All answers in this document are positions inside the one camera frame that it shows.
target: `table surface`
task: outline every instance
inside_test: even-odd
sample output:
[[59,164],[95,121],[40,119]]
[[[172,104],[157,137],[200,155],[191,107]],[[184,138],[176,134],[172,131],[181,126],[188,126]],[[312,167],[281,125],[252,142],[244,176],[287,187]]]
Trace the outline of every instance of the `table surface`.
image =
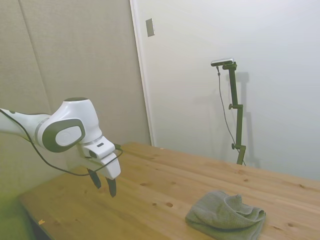
[[102,177],[97,189],[90,177],[63,174],[21,195],[21,203],[57,240],[212,240],[185,216],[205,193],[223,190],[266,211],[259,240],[320,239],[318,181],[138,143],[123,149],[116,197]]

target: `crumpled towel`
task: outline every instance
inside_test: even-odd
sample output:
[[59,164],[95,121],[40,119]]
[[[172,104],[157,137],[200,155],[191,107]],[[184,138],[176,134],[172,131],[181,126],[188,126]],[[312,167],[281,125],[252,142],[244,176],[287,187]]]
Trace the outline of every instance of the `crumpled towel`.
[[265,219],[265,211],[223,191],[207,193],[185,217],[188,225],[216,240],[257,240]]

